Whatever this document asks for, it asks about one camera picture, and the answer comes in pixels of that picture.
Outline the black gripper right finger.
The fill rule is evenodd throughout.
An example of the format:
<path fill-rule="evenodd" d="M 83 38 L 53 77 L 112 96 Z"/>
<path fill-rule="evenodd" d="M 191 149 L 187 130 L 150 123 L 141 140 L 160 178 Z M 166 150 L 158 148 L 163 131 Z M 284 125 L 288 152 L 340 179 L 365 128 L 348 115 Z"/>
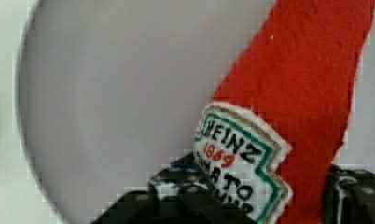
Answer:
<path fill-rule="evenodd" d="M 333 165 L 326 177 L 323 224 L 375 224 L 375 174 Z"/>

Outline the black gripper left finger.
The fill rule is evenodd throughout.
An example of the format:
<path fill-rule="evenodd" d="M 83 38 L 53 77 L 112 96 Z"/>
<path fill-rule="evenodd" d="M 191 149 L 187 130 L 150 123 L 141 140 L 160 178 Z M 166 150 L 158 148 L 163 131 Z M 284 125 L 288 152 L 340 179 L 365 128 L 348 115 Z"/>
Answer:
<path fill-rule="evenodd" d="M 212 193 L 192 154 L 151 177 L 147 190 L 121 196 L 91 224 L 256 224 L 235 203 Z"/>

